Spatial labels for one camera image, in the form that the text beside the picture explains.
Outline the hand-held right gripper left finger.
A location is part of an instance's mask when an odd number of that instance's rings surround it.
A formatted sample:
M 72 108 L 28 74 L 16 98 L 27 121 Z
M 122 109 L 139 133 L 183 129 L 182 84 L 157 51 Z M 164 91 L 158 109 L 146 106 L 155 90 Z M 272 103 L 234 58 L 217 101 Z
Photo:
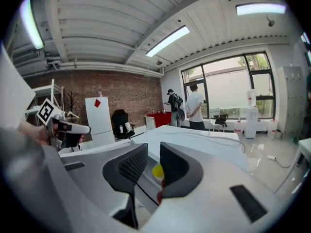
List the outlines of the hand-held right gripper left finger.
M 112 150 L 103 167 L 103 176 L 118 192 L 133 192 L 148 164 L 148 144 L 133 144 Z

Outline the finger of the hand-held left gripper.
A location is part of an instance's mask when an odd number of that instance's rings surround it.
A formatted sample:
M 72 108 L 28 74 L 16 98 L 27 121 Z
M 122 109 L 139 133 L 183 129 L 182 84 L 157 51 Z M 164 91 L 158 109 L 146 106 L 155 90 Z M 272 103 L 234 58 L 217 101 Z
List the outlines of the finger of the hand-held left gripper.
M 83 139 L 82 134 L 65 133 L 62 147 L 73 148 L 76 147 Z

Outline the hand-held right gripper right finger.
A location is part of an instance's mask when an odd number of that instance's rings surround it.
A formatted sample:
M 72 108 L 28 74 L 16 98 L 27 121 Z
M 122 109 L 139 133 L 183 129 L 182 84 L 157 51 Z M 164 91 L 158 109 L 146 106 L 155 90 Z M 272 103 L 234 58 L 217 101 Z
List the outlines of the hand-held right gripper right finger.
M 196 159 L 166 142 L 160 143 L 160 165 L 164 172 L 164 199 L 187 196 L 203 178 L 203 167 Z

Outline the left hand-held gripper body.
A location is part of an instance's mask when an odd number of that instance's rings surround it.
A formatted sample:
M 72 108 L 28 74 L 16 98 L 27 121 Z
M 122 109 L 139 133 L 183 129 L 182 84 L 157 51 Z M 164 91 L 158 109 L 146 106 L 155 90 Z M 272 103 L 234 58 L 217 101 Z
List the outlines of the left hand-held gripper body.
M 49 99 L 45 99 L 39 107 L 37 117 L 45 125 L 49 139 L 49 145 L 60 151 L 65 133 L 88 134 L 89 126 L 69 122 L 65 118 L 65 112 L 57 108 Z

